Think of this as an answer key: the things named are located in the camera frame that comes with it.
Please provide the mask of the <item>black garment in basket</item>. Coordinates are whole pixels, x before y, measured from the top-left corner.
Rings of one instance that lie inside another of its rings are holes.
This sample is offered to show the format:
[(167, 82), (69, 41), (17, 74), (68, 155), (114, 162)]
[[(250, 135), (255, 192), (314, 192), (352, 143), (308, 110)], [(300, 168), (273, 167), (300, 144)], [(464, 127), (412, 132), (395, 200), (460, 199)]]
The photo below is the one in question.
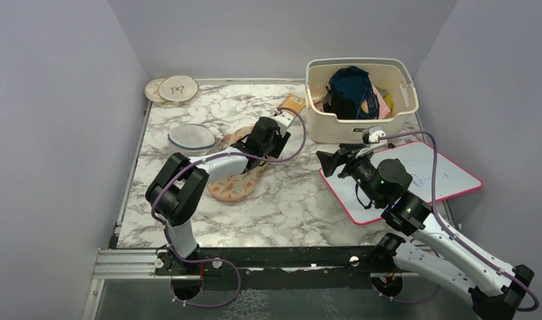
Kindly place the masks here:
[(322, 98), (321, 102), (325, 113), (334, 114), (340, 120), (356, 119), (357, 109), (350, 99), (328, 93)]

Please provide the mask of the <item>rear round wooden coaster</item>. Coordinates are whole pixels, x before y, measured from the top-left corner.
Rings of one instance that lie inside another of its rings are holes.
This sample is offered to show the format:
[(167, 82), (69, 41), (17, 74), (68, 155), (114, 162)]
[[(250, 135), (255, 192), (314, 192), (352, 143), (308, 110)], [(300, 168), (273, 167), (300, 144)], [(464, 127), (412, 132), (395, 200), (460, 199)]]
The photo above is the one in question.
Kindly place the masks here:
[(151, 80), (146, 84), (144, 93), (146, 98), (150, 100), (153, 103), (164, 103), (165, 100), (162, 98), (159, 94), (159, 87), (162, 82), (164, 82), (165, 78), (158, 78)]

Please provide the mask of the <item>white cylindrical mesh bag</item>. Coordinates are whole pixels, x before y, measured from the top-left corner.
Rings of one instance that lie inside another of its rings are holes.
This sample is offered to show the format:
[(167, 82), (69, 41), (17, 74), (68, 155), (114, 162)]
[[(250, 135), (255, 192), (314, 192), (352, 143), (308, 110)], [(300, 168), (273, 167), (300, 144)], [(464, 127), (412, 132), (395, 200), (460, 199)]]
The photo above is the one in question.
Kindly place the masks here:
[(199, 124), (183, 124), (167, 134), (168, 155), (181, 153), (187, 157), (206, 155), (215, 145), (214, 134)]

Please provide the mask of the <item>floral mesh laundry bag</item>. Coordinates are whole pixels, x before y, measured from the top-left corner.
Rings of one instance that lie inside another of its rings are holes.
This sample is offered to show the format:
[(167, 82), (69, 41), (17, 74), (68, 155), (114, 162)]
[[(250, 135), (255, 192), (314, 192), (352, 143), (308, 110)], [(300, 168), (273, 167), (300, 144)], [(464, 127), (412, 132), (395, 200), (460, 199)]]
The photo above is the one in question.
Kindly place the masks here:
[[(253, 126), (245, 126), (234, 133), (230, 133), (216, 144), (212, 151), (222, 151), (237, 142), (250, 132)], [(244, 200), (255, 188), (255, 184), (266, 169), (266, 164), (252, 169), (248, 173), (231, 175), (212, 183), (208, 183), (206, 189), (218, 201), (238, 202)]]

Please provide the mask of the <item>pink framed whiteboard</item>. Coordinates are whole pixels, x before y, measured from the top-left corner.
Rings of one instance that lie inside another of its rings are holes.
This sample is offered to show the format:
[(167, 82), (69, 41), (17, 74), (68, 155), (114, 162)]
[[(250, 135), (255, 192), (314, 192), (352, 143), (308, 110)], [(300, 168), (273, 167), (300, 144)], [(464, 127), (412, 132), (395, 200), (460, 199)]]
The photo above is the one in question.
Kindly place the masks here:
[[(409, 190), (424, 201), (430, 203), (431, 174), (433, 168), (433, 148), (422, 141), (414, 141), (398, 145), (392, 149), (377, 151), (371, 158), (373, 165), (377, 166), (382, 160), (398, 159), (406, 171), (413, 177)], [(326, 177), (319, 171), (330, 190), (350, 220), (356, 225), (368, 225), (381, 220), (382, 209), (374, 207), (365, 210), (359, 202), (368, 204), (369, 199), (362, 190), (355, 191), (355, 181), (348, 177), (338, 178), (342, 170), (338, 166), (332, 176)], [(442, 154), (437, 157), (436, 170), (436, 201), (440, 202), (452, 197), (463, 195), (483, 187), (483, 182), (464, 168)]]

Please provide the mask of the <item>cream plastic laundry basket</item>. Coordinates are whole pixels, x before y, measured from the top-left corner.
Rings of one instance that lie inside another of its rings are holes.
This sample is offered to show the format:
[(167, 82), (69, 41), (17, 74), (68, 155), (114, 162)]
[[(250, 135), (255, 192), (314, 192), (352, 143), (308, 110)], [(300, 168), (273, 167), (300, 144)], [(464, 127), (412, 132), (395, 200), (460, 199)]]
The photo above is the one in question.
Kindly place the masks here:
[(419, 108), (413, 80), (396, 59), (315, 59), (305, 82), (307, 127), (316, 143), (356, 143), (378, 125), (396, 134)]

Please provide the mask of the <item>pink garment in basket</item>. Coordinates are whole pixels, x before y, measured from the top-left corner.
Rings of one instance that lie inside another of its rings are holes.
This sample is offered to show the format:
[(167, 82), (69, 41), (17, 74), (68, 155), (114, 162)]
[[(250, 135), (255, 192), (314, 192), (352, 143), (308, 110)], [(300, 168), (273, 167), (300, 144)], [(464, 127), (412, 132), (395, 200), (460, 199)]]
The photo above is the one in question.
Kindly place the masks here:
[(382, 94), (374, 85), (372, 86), (372, 94), (368, 104), (369, 114), (370, 116), (374, 117), (374, 119), (385, 119), (391, 114), (388, 104), (385, 102)]

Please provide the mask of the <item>dark blue garment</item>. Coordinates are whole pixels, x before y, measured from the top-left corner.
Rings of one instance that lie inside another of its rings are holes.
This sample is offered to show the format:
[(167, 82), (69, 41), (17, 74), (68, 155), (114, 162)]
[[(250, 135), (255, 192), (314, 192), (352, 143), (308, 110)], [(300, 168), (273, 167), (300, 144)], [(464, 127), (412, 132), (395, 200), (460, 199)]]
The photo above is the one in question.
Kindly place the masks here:
[(357, 116), (354, 120), (374, 120), (374, 117), (370, 116), (368, 108), (372, 86), (367, 71), (350, 66), (336, 71), (325, 88), (327, 93), (352, 100), (357, 109)]

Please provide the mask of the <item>yellow garment in basket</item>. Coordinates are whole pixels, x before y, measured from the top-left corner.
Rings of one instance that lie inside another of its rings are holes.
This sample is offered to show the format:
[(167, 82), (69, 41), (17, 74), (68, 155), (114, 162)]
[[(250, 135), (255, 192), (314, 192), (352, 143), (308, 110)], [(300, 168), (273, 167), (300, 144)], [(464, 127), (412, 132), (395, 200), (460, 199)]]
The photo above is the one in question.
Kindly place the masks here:
[(386, 103), (386, 105), (388, 106), (389, 112), (392, 113), (392, 112), (393, 112), (394, 102), (393, 102), (393, 98), (392, 98), (391, 94), (390, 94), (390, 93), (386, 93), (386, 94), (383, 96), (383, 100), (384, 100), (384, 102)]

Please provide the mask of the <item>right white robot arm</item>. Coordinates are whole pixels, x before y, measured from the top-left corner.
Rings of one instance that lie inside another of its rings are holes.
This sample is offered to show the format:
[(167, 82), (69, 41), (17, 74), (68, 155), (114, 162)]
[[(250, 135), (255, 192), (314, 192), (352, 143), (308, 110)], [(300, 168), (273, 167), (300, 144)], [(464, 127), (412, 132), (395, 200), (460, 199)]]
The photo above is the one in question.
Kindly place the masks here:
[(371, 206), (382, 209), (381, 217), (392, 229), (436, 251), (424, 253), (388, 233), (373, 252), (376, 268), (389, 271), (396, 266), (416, 273), (465, 300), (481, 319), (512, 319), (538, 307), (538, 302), (521, 306), (534, 277), (530, 268), (492, 256), (446, 223), (434, 206), (409, 190), (413, 177), (400, 160), (374, 165), (371, 156), (347, 149), (317, 152), (324, 176), (352, 178)]

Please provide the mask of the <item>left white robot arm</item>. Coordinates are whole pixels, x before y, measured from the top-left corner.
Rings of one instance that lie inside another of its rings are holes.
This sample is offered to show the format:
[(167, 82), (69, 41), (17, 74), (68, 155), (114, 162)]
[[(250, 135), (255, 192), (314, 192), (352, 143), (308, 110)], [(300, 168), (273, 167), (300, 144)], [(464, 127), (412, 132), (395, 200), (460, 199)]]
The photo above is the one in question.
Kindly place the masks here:
[(257, 172), (267, 163), (278, 162), (291, 134), (294, 116), (280, 113), (261, 117), (248, 134), (223, 151), (188, 158), (172, 154), (145, 193), (151, 215), (165, 228), (169, 248), (175, 252), (172, 264), (180, 273), (197, 267), (194, 251), (198, 243), (193, 235), (191, 217), (205, 187), (231, 176)]

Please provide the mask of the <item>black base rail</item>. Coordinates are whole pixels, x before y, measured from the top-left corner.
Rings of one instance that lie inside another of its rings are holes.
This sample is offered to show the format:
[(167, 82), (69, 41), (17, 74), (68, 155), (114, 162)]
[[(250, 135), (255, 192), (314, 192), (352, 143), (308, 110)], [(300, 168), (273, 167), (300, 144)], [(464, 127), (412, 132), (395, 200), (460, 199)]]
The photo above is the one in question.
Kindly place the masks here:
[(156, 252), (154, 274), (179, 289), (370, 289), (373, 276), (400, 270), (373, 246), (201, 247), (186, 262)]

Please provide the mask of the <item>yellow spiral notebook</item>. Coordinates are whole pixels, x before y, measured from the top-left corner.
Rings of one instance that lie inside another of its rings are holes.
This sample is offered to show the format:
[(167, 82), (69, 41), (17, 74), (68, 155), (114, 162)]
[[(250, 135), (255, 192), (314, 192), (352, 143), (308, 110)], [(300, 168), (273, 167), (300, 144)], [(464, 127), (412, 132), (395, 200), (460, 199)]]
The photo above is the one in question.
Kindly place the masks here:
[(300, 113), (306, 105), (306, 100), (303, 97), (299, 97), (295, 94), (290, 93), (286, 98), (280, 103), (279, 109), (288, 108), (287, 112), (293, 114), (291, 109), (296, 113)]

